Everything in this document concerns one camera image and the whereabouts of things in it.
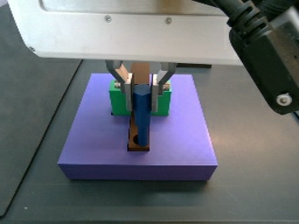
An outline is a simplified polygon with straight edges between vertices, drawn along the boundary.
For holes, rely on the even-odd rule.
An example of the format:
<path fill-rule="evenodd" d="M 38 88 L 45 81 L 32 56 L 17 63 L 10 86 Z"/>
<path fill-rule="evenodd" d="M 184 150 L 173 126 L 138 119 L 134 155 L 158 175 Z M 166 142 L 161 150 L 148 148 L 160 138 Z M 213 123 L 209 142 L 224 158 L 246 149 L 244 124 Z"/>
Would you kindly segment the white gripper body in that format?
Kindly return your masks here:
<path fill-rule="evenodd" d="M 224 13 L 192 0 L 6 0 L 44 58 L 238 65 Z"/>

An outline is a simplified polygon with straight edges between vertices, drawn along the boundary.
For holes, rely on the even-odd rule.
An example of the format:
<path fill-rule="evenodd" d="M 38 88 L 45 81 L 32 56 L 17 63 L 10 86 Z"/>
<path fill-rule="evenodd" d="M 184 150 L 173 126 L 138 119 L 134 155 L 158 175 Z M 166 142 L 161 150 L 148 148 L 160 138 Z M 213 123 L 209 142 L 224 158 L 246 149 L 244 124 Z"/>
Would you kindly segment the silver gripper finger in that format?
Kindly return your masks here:
<path fill-rule="evenodd" d="M 125 108 L 132 110 L 132 84 L 133 75 L 126 71 L 121 60 L 105 60 L 106 70 L 114 77 L 120 85 L 120 91 L 125 95 Z"/>
<path fill-rule="evenodd" d="M 173 76 L 176 64 L 173 62 L 162 62 L 161 69 L 152 74 L 150 93 L 152 93 L 152 111 L 157 111 L 157 97 L 162 94 L 164 84 Z"/>

